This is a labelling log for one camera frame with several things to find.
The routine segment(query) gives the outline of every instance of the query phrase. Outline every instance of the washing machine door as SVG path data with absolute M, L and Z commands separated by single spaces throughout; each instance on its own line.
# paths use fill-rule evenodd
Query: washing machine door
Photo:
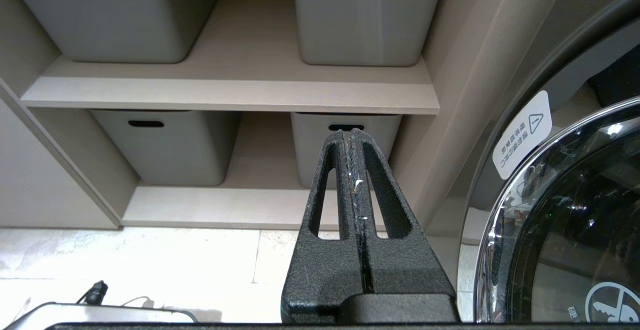
M 478 321 L 638 322 L 640 97 L 521 163 L 480 243 L 475 301 Z

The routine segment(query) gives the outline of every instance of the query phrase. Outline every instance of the warning label sticker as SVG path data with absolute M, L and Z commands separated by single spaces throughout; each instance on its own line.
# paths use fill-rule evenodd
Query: warning label sticker
M 551 126 L 549 95 L 542 90 L 522 107 L 493 148 L 493 164 L 503 180 L 549 136 Z

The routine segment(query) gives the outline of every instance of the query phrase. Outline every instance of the white sticker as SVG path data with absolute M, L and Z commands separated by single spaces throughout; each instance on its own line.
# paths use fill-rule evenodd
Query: white sticker
M 550 132 L 549 95 L 542 90 L 522 107 L 493 148 L 493 164 L 500 177 L 507 180 L 522 159 L 542 143 Z
M 601 282 L 592 287 L 584 303 L 589 323 L 638 323 L 640 298 L 616 282 Z

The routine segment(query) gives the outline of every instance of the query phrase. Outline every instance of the tile floor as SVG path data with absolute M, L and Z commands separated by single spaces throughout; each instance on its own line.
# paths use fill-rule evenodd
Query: tile floor
M 476 260 L 478 245 L 462 244 L 460 260 L 457 266 L 457 309 L 460 319 L 470 323 L 474 320 L 474 280 L 476 279 Z
M 188 310 L 199 321 L 279 323 L 296 238 L 281 230 L 0 229 L 0 329 L 41 303 L 73 303 L 98 280 L 109 285 L 105 305 L 133 300 L 129 306 Z M 462 248 L 464 256 L 477 251 Z M 466 321 L 470 286 L 458 284 Z

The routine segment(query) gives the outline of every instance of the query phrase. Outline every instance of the wooden shelf board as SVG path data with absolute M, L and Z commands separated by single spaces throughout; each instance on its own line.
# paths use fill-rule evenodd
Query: wooden shelf board
M 289 114 L 249 112 L 242 114 L 222 184 L 207 188 L 141 183 L 122 223 L 297 230 L 308 197 L 309 189 L 298 181 Z M 377 201 L 373 203 L 377 228 L 384 230 Z M 327 190 L 321 220 L 322 230 L 338 229 L 336 190 Z
M 425 62 L 308 65 L 298 56 L 294 0 L 218 0 L 175 64 L 59 57 L 22 96 L 30 107 L 436 115 Z

